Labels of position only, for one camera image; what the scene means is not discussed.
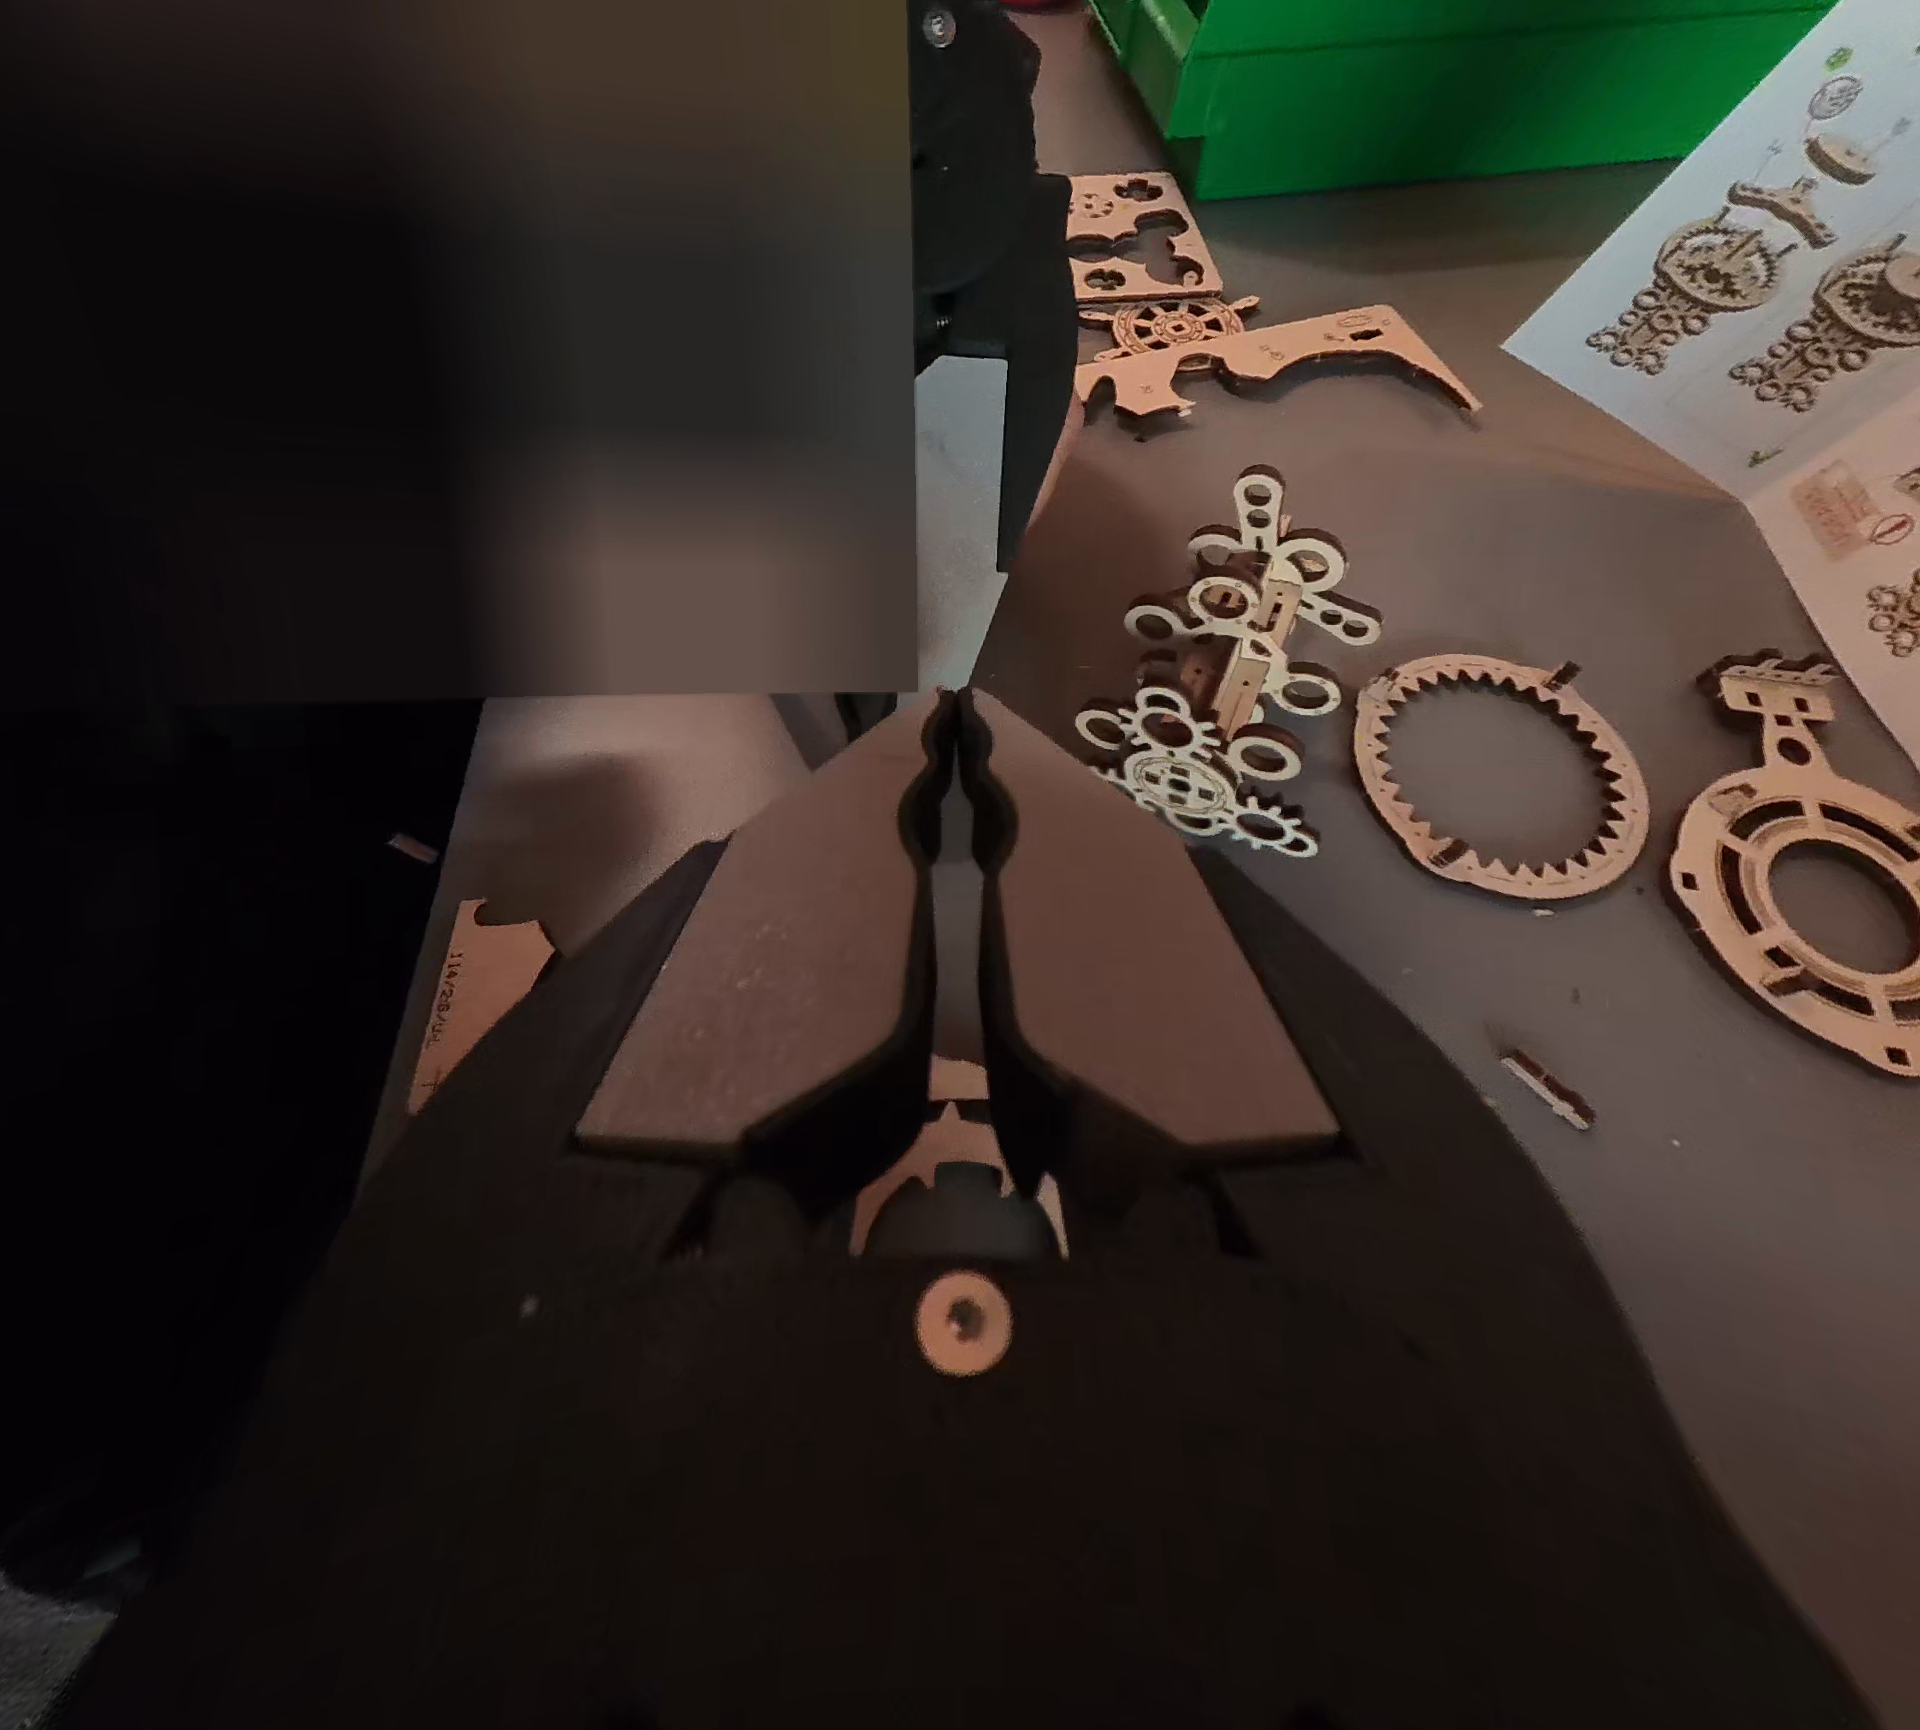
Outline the printed instruction sheet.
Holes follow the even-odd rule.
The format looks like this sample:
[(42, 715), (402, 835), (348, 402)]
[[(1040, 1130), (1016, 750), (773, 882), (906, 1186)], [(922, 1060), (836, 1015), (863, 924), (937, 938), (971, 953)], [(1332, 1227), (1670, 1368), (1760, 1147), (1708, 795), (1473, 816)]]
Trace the printed instruction sheet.
[(1840, 0), (1507, 352), (1753, 514), (1918, 758), (1918, 0)]

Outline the wooden ship wheel part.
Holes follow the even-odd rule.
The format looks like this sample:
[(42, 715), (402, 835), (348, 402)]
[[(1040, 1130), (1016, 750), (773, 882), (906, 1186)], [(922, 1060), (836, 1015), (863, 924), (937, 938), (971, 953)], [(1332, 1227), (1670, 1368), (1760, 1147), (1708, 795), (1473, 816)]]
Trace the wooden ship wheel part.
[(1238, 334), (1243, 319), (1261, 307), (1257, 296), (1223, 302), (1218, 296), (1151, 298), (1129, 303), (1085, 303), (1079, 321), (1113, 334), (1097, 362), (1132, 355), (1194, 355), (1204, 344)]

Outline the flat wooden panel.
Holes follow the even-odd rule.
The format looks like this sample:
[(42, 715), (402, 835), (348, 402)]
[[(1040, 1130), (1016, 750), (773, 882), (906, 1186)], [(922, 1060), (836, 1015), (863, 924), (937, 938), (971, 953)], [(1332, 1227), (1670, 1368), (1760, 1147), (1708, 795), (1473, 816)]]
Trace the flat wooden panel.
[(554, 956), (539, 921), (488, 924), (484, 899), (460, 901), (426, 1005), (407, 1116), (426, 1106), (464, 1056), (534, 990)]

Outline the wooden arched plate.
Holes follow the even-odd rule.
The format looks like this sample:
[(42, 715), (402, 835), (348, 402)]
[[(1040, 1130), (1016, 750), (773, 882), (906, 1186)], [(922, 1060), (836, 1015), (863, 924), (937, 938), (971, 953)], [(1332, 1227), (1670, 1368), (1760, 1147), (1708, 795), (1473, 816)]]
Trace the wooden arched plate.
[(1393, 307), (1358, 307), (1311, 321), (1246, 327), (1238, 334), (1204, 344), (1194, 355), (1162, 352), (1106, 362), (1090, 361), (1075, 368), (1073, 392), (1080, 406), (1092, 406), (1101, 392), (1108, 392), (1115, 411), (1139, 423), (1151, 417), (1190, 417), (1194, 402), (1177, 392), (1183, 373), (1264, 385), (1315, 362), (1358, 361), (1393, 361), (1413, 373), (1428, 376), (1469, 417), (1483, 411), (1469, 385)]

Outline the small wooden stick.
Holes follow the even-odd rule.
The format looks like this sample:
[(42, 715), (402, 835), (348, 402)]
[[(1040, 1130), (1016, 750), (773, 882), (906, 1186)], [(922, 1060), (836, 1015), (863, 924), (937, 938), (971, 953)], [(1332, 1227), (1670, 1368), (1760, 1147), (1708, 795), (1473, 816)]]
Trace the small wooden stick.
[(1518, 1085), (1524, 1085), (1551, 1113), (1567, 1122), (1579, 1132), (1588, 1132), (1597, 1123), (1593, 1104), (1576, 1092), (1562, 1076), (1546, 1071), (1532, 1053), (1518, 1045), (1499, 1050), (1499, 1066)]

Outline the assembled wooden gear model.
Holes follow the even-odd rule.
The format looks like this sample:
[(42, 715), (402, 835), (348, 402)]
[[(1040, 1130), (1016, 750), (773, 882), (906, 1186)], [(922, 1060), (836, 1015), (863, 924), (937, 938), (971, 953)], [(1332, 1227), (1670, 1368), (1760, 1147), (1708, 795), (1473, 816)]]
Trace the assembled wooden gear model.
[(1277, 470), (1243, 470), (1233, 504), (1231, 526), (1190, 538), (1183, 590), (1132, 602), (1122, 625), (1146, 643), (1132, 701), (1092, 701), (1073, 724), (1094, 772), (1166, 827), (1311, 861), (1316, 831), (1275, 798), (1305, 762), (1284, 722), (1336, 715), (1344, 688), (1289, 649), (1302, 636), (1371, 647), (1381, 615), (1340, 592), (1347, 550), (1291, 522)]

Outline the round wooden frame part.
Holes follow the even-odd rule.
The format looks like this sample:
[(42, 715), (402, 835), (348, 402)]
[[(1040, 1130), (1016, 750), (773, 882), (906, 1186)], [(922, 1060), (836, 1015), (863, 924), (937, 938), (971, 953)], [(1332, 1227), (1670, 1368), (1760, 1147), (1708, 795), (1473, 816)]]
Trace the round wooden frame part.
[(1834, 661), (1776, 649), (1718, 661), (1701, 687), (1760, 722), (1760, 762), (1708, 785), (1685, 809), (1668, 892), (1692, 937), (1762, 1010), (1861, 1067), (1918, 1076), (1918, 959), (1863, 969), (1789, 924), (1771, 885), (1792, 852), (1834, 852), (1918, 914), (1918, 813), (1841, 778), (1816, 736), (1834, 722)]

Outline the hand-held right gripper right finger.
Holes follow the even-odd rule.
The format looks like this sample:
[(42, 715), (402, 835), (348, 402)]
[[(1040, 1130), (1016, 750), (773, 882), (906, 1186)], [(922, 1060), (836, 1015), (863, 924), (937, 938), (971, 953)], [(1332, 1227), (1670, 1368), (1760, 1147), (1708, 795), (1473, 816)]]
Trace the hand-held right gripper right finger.
[(1183, 844), (992, 694), (957, 701), (979, 1038), (1020, 1191), (1129, 1205), (1316, 1157), (1340, 1119)]

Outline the wooden offcut sheet with cutouts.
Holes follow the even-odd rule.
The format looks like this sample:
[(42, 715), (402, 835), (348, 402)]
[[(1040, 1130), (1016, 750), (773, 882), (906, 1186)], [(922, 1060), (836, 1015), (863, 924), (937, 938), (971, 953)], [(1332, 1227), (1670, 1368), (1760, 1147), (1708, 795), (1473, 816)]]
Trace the wooden offcut sheet with cutouts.
[(1068, 254), (1079, 307), (1218, 298), (1222, 274), (1166, 170), (1073, 175)]

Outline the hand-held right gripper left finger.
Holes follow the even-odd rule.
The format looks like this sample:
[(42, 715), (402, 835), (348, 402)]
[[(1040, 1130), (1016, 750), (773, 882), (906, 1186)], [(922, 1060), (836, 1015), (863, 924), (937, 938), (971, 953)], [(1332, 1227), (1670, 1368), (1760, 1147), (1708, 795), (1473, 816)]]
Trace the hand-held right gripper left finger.
[(849, 1205), (923, 1123), (932, 869), (957, 698), (932, 691), (734, 831), (572, 1140)]

